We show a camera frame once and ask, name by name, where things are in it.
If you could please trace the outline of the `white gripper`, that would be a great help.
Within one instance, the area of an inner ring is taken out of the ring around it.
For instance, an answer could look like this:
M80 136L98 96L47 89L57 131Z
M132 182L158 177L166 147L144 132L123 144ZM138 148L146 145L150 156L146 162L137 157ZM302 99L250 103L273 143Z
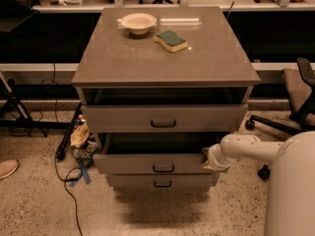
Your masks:
M203 168L206 170L225 170L235 162L235 159L227 157L222 152L220 144L215 144L211 147L203 147L201 151L208 157L208 160L203 163Z

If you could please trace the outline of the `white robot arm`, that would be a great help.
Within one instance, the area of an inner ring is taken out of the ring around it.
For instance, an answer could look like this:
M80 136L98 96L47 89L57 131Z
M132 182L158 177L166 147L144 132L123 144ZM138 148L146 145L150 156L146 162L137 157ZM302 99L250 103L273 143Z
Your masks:
M204 167L220 171L251 158L271 167L264 236L315 236L315 132L284 142L229 134L204 147Z

